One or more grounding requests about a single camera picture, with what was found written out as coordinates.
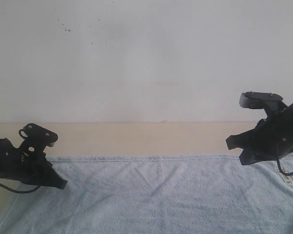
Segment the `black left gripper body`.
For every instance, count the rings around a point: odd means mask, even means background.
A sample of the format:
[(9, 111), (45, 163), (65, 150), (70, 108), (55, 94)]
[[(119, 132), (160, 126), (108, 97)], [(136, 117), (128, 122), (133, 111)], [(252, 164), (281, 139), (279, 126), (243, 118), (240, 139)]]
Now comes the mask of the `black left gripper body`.
[(0, 139), (0, 178), (28, 185), (46, 185), (51, 177), (51, 163), (44, 152), (48, 143), (24, 139), (16, 148), (7, 138)]

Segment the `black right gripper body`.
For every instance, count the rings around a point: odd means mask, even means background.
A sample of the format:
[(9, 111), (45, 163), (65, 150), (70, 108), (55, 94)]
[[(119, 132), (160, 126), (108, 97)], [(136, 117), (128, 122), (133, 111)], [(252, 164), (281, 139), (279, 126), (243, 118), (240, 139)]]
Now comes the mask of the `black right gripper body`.
[(293, 103), (274, 113), (251, 135), (251, 148), (275, 149), (278, 156), (293, 149)]

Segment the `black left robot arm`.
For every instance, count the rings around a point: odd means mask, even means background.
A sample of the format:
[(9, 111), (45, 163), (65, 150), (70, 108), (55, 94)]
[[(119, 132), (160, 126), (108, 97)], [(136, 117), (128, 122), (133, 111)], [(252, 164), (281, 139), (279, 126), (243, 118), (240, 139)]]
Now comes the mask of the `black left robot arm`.
[(44, 143), (24, 140), (16, 148), (7, 138), (0, 139), (0, 178), (64, 189), (67, 180), (60, 177), (46, 159), (45, 147)]

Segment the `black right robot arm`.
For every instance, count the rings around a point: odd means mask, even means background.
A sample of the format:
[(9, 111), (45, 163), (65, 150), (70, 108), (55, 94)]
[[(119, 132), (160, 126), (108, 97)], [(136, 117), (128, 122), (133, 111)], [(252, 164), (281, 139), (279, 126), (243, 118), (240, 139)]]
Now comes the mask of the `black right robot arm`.
[(245, 109), (263, 109), (267, 115), (253, 129), (226, 139), (228, 149), (242, 149), (242, 165), (276, 161), (293, 152), (293, 103), (286, 105), (278, 94), (245, 92), (239, 104)]

